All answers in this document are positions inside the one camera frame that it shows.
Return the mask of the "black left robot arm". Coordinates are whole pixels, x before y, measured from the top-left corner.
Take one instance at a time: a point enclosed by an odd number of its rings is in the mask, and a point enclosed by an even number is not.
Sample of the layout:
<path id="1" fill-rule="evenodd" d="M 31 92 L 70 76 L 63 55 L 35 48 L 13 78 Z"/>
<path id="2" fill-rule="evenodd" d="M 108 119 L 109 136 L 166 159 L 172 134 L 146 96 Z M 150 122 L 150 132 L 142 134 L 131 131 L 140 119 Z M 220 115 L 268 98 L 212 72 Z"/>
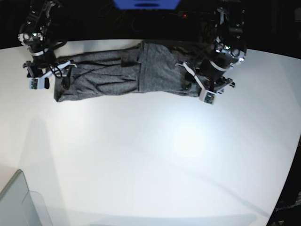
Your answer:
<path id="1" fill-rule="evenodd" d="M 186 42 L 177 46 L 190 59 L 179 66 L 185 70 L 180 91 L 174 94 L 190 97 L 215 97 L 235 82 L 225 73 L 242 63 L 246 57 L 244 39 L 244 2 L 218 0 L 217 8 L 208 19 L 200 19 L 199 42 Z"/>

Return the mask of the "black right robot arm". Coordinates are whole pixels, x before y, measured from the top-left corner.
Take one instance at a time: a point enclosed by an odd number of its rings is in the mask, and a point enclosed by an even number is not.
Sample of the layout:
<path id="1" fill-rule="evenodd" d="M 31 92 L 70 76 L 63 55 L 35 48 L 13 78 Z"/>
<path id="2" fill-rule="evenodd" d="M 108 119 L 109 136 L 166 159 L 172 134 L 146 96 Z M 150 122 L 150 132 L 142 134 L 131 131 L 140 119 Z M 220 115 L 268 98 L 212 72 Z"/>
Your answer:
<path id="1" fill-rule="evenodd" d="M 57 59 L 55 50 L 66 45 L 67 41 L 52 39 L 49 31 L 52 20 L 50 12 L 61 6 L 58 0 L 32 0 L 29 14 L 19 30 L 18 40 L 32 56 L 32 61 L 23 64 L 32 90 L 48 89 L 52 75 L 61 80 L 63 89 L 70 88 L 71 71 L 77 65 L 72 60 Z"/>

